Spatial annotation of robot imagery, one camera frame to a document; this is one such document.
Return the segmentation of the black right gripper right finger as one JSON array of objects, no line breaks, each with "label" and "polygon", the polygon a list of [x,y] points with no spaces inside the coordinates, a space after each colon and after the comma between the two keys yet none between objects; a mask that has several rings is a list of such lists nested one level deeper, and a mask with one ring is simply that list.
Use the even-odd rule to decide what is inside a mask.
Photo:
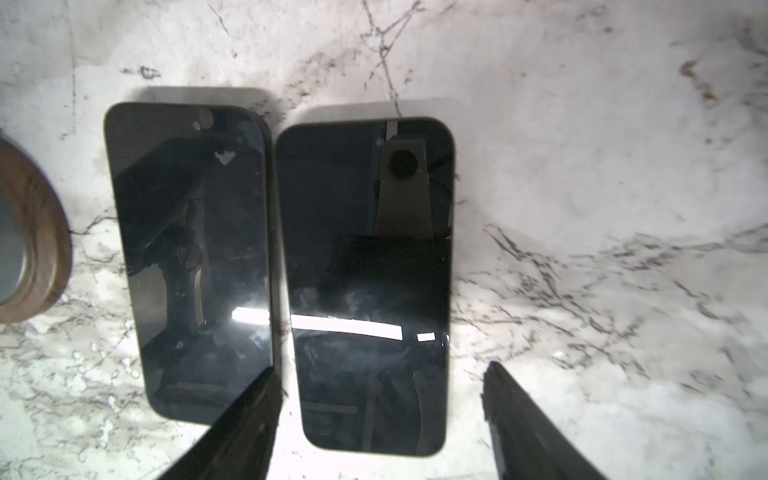
[{"label": "black right gripper right finger", "polygon": [[482,404],[501,479],[604,477],[499,362],[484,373]]}]

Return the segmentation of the black phone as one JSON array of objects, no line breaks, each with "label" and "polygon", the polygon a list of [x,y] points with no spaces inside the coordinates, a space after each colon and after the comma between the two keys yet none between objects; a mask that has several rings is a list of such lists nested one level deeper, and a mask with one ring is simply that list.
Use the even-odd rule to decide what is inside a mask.
[{"label": "black phone", "polygon": [[432,118],[277,140],[302,428],[317,447],[425,457],[444,444],[454,157]]},{"label": "black phone", "polygon": [[148,402],[212,424],[274,362],[270,132],[238,107],[126,102],[104,134]]}]

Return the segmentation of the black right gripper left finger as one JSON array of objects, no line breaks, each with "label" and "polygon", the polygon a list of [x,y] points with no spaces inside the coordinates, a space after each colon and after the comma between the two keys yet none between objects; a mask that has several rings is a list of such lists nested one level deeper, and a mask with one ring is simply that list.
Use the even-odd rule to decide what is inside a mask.
[{"label": "black right gripper left finger", "polygon": [[264,370],[163,479],[264,479],[282,407],[282,383]]}]

